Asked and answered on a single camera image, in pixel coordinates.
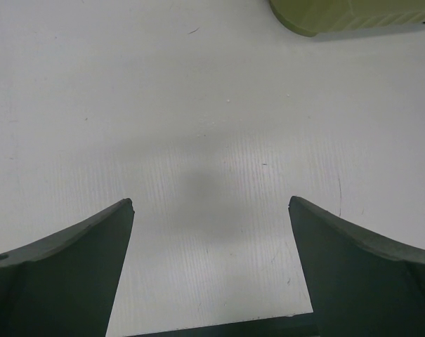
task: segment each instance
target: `green container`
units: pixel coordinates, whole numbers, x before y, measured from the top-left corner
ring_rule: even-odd
[[[276,18],[306,37],[425,22],[425,0],[270,0]]]

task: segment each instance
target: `white tabletop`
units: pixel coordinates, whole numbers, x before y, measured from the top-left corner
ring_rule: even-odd
[[[0,0],[0,253],[130,197],[109,336],[310,312],[292,195],[425,249],[425,26]]]

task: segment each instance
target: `white table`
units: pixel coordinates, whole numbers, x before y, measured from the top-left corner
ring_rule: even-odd
[[[310,312],[294,194],[425,249],[424,25],[0,0],[0,253],[132,198],[109,336]]]

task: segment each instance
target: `green base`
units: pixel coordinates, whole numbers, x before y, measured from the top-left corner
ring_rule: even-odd
[[[271,10],[273,11],[273,14],[275,14],[275,17],[282,23],[282,25],[284,25],[287,29],[293,31],[293,33],[297,33],[299,35],[302,35],[304,37],[314,37],[315,35],[317,35],[317,32],[310,32],[306,29],[300,28],[296,25],[294,25],[293,23],[291,23],[290,21],[286,20],[286,18],[284,18],[284,16],[282,16],[282,14],[276,9],[276,7],[274,7],[272,1],[270,2],[270,7]]]

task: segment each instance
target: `olive green plastic object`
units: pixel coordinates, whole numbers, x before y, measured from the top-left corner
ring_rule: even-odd
[[[285,27],[306,37],[425,22],[425,0],[270,0],[270,5]]]

